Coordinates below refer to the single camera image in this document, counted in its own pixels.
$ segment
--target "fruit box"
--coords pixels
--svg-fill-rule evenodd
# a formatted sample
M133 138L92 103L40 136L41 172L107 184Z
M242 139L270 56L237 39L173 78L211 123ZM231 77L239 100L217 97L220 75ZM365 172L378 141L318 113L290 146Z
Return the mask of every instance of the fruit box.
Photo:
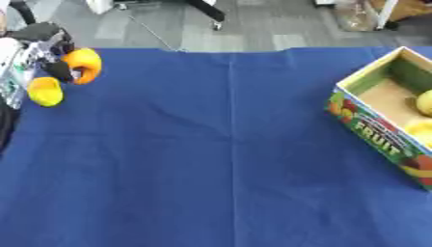
M338 82L326 109L423 188L432 190L432 136L426 136L428 147L424 138L408 131L409 126L427 122L432 131L432 118L416 107L417 96L429 90L432 61L400 47Z

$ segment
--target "blue tablecloth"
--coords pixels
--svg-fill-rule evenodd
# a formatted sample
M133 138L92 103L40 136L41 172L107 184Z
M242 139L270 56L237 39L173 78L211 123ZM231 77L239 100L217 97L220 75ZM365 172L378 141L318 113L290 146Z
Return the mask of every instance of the blue tablecloth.
M93 84L24 104L0 246L430 247L431 195L323 111L388 51L100 50Z

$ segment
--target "cable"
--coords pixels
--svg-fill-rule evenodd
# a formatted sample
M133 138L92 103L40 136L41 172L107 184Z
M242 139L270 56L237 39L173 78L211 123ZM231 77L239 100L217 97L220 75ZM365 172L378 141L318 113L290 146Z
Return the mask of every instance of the cable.
M161 41L167 48L173 51L186 51L184 49L174 49L172 46L170 46L162 37L158 36L151 28L149 28L145 23L138 21L134 16L128 15L128 17L135 23L145 27L147 31L149 31L153 36L155 36L159 41Z

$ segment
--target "gray carpet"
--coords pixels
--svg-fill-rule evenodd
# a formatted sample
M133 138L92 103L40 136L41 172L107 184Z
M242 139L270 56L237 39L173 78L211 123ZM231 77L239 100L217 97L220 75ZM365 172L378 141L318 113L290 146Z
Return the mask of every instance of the gray carpet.
M84 0L30 0L39 21L66 27L79 45L91 47L159 47L170 49L138 22L145 23L173 49L190 51L269 51L301 46L431 45L432 16L401 22L397 31L344 32L334 12L311 0L218 0L227 12L222 31L210 19L178 1L152 1L93 14ZM22 21L11 10L10 26Z

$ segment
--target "chair leg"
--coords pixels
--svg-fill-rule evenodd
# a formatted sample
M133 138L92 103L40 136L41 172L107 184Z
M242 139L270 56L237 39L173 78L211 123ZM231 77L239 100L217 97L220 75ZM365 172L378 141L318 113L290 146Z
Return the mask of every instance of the chair leg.
M208 15L210 18L216 20L217 22L224 22L225 13L219 9L207 4L203 0L186 0L186 2L195 7L196 9L202 11L204 14Z
M36 23L36 19L35 16L33 15L32 10L24 1L19 1L19 2L12 1L10 6L16 9L19 12L19 14L21 14L22 18L24 19L27 25Z

